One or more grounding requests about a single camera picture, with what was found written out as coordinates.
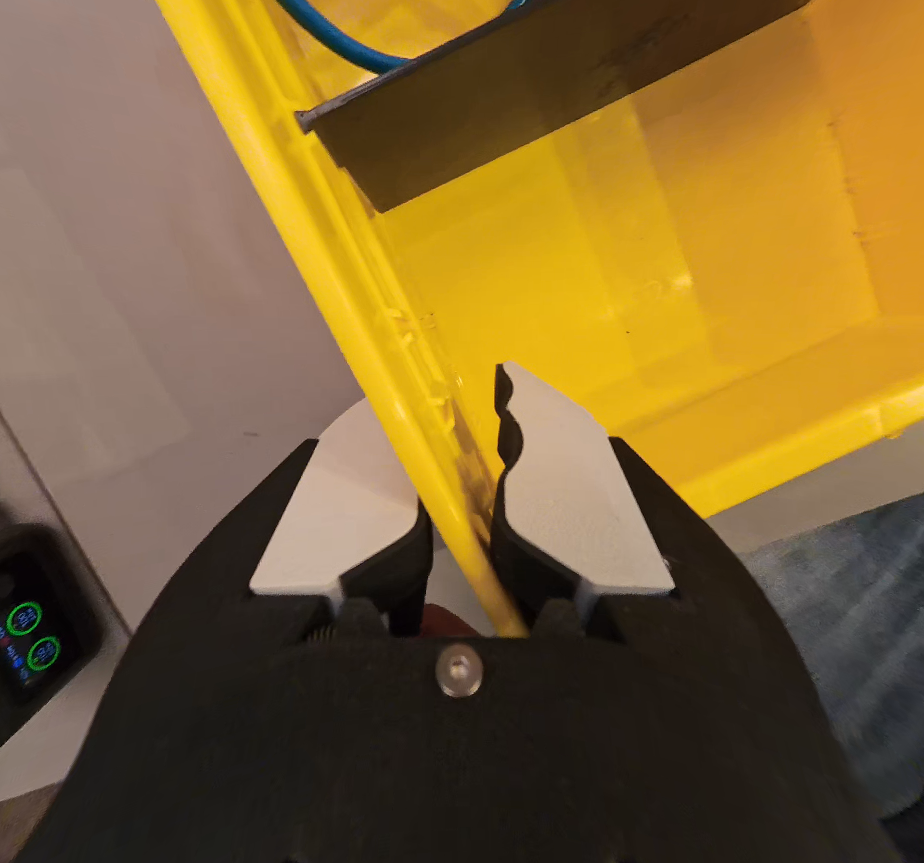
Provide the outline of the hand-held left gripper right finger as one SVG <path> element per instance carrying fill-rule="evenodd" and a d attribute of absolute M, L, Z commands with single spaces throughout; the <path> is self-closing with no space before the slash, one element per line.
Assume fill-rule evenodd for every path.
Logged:
<path fill-rule="evenodd" d="M 676 593 L 607 430 L 514 361 L 495 367 L 497 452 L 491 566 L 530 635 L 562 607 L 583 634 L 607 598 Z"/>

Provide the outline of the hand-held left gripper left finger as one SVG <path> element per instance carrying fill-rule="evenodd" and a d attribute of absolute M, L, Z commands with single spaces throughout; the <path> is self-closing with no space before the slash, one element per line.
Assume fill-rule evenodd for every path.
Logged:
<path fill-rule="evenodd" d="M 433 552 L 432 520 L 364 399 L 321 434 L 249 590 L 316 596 L 332 615 L 367 599 L 393 636 L 417 637 Z"/>

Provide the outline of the yellow plastic bin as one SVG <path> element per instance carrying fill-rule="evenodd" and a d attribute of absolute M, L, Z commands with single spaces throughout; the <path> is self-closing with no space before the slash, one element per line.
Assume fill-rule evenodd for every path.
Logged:
<path fill-rule="evenodd" d="M 496 364 L 702 516 L 922 420 L 922 0 L 811 0 L 384 213 L 295 120 L 379 77 L 276 0 L 155 1 L 500 634 Z M 399 68 L 510 1 L 308 0 Z"/>

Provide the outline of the black power station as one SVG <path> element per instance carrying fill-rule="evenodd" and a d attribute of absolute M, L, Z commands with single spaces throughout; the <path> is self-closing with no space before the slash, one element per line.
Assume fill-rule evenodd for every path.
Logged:
<path fill-rule="evenodd" d="M 52 530 L 1 531 L 1 745 L 99 652 L 101 626 Z"/>

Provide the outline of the blue grey rug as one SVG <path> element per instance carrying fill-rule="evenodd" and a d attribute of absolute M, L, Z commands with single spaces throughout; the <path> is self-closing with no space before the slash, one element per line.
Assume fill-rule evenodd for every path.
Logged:
<path fill-rule="evenodd" d="M 922 799 L 923 497 L 747 553 L 861 785 L 889 819 Z"/>

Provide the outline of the black bin divider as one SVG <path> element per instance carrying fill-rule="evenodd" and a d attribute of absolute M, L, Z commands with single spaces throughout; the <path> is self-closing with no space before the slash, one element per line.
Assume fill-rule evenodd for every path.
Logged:
<path fill-rule="evenodd" d="M 534 0 L 295 120 L 384 213 L 809 1 Z"/>

